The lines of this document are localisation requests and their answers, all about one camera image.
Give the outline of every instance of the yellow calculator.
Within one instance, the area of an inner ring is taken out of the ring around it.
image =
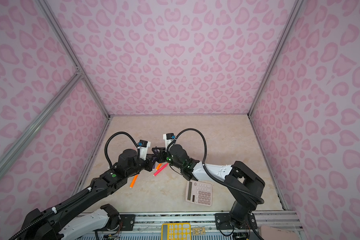
[[[164,223],[161,240],[191,240],[191,225],[189,222]]]

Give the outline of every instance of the pink leopard print wall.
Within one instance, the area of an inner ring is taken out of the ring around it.
[[[0,157],[74,71],[32,0],[0,1]]]
[[[294,0],[51,0],[111,114],[247,113]]]
[[[31,210],[70,196],[104,122],[79,82],[0,181],[0,240],[16,233]]]
[[[307,3],[254,123],[310,239],[360,239],[360,1]]]

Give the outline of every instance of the black cable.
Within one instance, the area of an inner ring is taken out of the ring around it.
[[[246,191],[246,190],[244,190],[244,189],[240,189],[240,188],[234,187],[234,186],[230,185],[229,183],[223,182],[223,181],[221,181],[220,179],[217,179],[215,176],[213,176],[213,175],[208,171],[208,169],[206,168],[206,165],[205,165],[205,160],[206,160],[206,141],[205,141],[205,137],[203,136],[203,134],[202,134],[199,130],[194,129],[194,128],[187,128],[187,129],[184,129],[183,131],[181,131],[181,132],[175,137],[175,139],[168,145],[168,147],[167,147],[167,152],[168,152],[168,150],[169,150],[169,147],[170,147],[174,142],[176,142],[176,140],[178,139],[178,137],[179,137],[183,132],[189,131],[189,130],[192,130],[192,131],[197,132],[197,133],[202,137],[202,139],[203,139],[203,143],[204,143],[204,157],[203,157],[202,164],[203,164],[203,168],[204,168],[206,174],[207,174],[212,180],[214,180],[215,182],[217,182],[217,183],[219,183],[219,184],[221,184],[221,185],[223,185],[223,186],[226,186],[226,187],[228,187],[228,188],[231,188],[231,189],[233,189],[233,190],[236,190],[236,191],[238,191],[238,192],[241,192],[241,193],[244,193],[244,194],[250,196],[253,200],[257,201],[257,204],[263,204],[263,203],[264,203],[264,200],[263,200],[261,197],[259,197],[259,196],[257,196],[257,195],[254,195],[253,193],[248,192],[248,191]]]
[[[253,233],[260,239],[260,240],[264,240],[264,238],[262,238],[260,236],[260,234],[254,229],[254,227],[252,226],[252,222],[250,221],[250,216],[251,214],[248,213],[248,223],[250,224],[250,227],[252,228],[253,230]]]
[[[99,238],[99,234],[97,233],[98,229],[95,230],[95,237],[96,237],[96,240],[100,240]]]
[[[231,231],[231,233],[230,234],[228,234],[228,235],[225,235],[222,231],[221,231],[221,229],[220,229],[220,225],[222,224],[222,223],[226,223],[226,222],[221,222],[220,224],[219,224],[219,231],[220,231],[220,233],[221,234],[223,234],[224,236],[226,236],[226,237],[229,237],[229,236],[231,236],[232,234],[233,234],[233,231],[235,230],[235,228],[231,225],[231,227],[232,227],[232,231]]]
[[[172,166],[171,166],[171,165],[169,165],[169,167],[170,167],[170,168],[171,168],[174,172],[176,172],[176,171],[172,168]],[[181,173],[178,173],[178,172],[176,172],[176,173],[182,176],[182,174],[181,174]]]
[[[109,145],[109,142],[112,140],[112,138],[114,138],[114,137],[116,137],[117,135],[120,135],[120,134],[124,134],[124,135],[126,135],[127,137],[129,137],[129,138],[132,140],[133,144],[134,144],[135,147],[137,148],[137,158],[138,158],[138,159],[140,158],[139,145],[135,142],[135,140],[133,139],[133,137],[130,136],[127,132],[116,132],[116,133],[112,134],[112,136],[107,140],[106,145],[104,146],[104,154],[105,154],[105,156],[106,156],[106,159],[107,159],[107,162],[108,162],[108,164],[109,164],[109,168],[110,168],[110,169],[112,169],[112,167],[114,167],[115,164],[114,164],[114,166],[113,166],[113,165],[112,165],[112,162],[111,162],[110,159],[109,159],[109,156],[108,156],[108,145]]]
[[[93,188],[93,185],[95,183],[96,178],[91,180],[91,184],[89,185],[89,187]],[[85,195],[87,195],[88,193],[90,193],[90,190],[86,190],[85,192],[83,192],[82,194],[80,194],[79,196],[75,197],[74,199],[72,199],[71,201],[63,204],[63,205],[59,205],[58,207],[55,206],[56,208],[56,212],[60,212],[62,209],[65,209],[67,207],[69,207],[70,205],[74,204],[75,202],[77,202],[78,200],[82,199]],[[31,227],[33,227],[34,225],[38,224],[39,222],[51,217],[54,214],[53,211],[50,211],[48,213],[43,214],[42,216],[36,218],[35,220],[33,220],[30,224],[26,225],[24,228],[20,229],[17,233],[15,233],[9,240],[15,240],[16,238],[18,238],[21,234],[25,233],[28,229],[30,229]]]

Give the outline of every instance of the mounting plate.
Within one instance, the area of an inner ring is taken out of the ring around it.
[[[135,214],[121,214],[121,222],[123,223],[121,231],[132,231],[135,225]]]
[[[229,213],[215,214],[216,228],[218,230],[232,230],[232,226],[229,223],[229,220],[230,220]],[[257,223],[256,223],[256,219],[254,218],[254,214],[250,215],[249,220],[252,221],[252,226],[254,227],[254,229],[257,229]]]

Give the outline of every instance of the beige tabletop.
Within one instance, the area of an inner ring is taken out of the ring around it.
[[[177,135],[185,128],[196,128],[203,133],[207,143],[206,163],[226,165],[235,161],[244,162],[265,182],[262,198],[265,203],[257,210],[282,210],[268,168],[261,154],[254,132],[246,115],[215,116],[126,116],[114,117],[101,144],[101,148],[87,177],[86,186],[108,168],[104,156],[104,145],[115,132],[128,132],[136,142],[150,141],[151,147],[165,147],[163,134]],[[177,140],[188,156],[199,161],[204,155],[202,138],[193,131],[184,132]],[[133,148],[127,136],[116,136],[109,144],[108,154],[114,163],[123,150]],[[119,212],[190,212],[229,211],[235,201],[229,190],[216,183],[212,184],[212,206],[191,204],[185,201],[187,180],[166,167],[156,177],[142,171],[131,189],[133,178],[114,194],[93,204],[85,212],[92,212],[101,205],[111,204]]]

